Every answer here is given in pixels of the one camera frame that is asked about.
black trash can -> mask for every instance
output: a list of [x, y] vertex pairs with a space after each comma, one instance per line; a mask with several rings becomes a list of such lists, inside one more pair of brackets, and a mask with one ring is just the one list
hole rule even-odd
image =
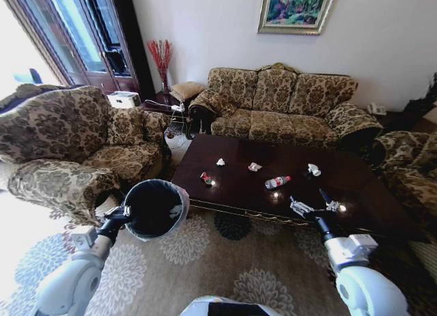
[[177, 229], [188, 214], [189, 196], [179, 186], [161, 179], [149, 179], [130, 189], [123, 205], [135, 218], [126, 225], [142, 241], [161, 238]]

plastic bottle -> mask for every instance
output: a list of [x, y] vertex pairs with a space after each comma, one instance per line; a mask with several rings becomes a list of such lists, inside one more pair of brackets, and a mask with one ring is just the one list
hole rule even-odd
[[273, 188], [277, 188], [278, 186], [284, 185], [292, 180], [291, 176], [279, 176], [272, 178], [268, 181], [266, 181], [266, 187], [268, 190], [271, 190]]

painting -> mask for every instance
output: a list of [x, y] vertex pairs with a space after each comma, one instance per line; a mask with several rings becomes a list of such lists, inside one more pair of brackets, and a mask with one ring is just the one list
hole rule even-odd
[[333, 0], [263, 0], [258, 33], [318, 35]]

door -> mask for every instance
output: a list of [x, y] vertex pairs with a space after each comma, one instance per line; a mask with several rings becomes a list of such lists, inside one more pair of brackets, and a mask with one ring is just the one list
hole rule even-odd
[[70, 84], [139, 92], [113, 0], [18, 0]]
[[100, 45], [94, 28], [90, 26], [87, 13], [81, 0], [50, 0], [63, 30], [82, 63], [90, 85], [101, 88], [105, 93], [117, 90], [113, 74], [103, 47]]

floral patterned sofa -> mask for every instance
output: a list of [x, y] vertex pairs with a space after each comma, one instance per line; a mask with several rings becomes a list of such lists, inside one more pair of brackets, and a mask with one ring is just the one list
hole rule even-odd
[[208, 134], [336, 148], [370, 143], [382, 128], [347, 102], [357, 88], [349, 76], [299, 74], [276, 63], [214, 68], [208, 85], [189, 107]]
[[[169, 155], [166, 116], [111, 108], [96, 87], [22, 85], [4, 101], [0, 160], [20, 164], [8, 190], [81, 224], [99, 225], [95, 209], [104, 196], [156, 177]], [[127, 140], [110, 143], [111, 131]]]
[[382, 181], [421, 226], [431, 244], [409, 245], [437, 282], [437, 133], [390, 132], [371, 152]]

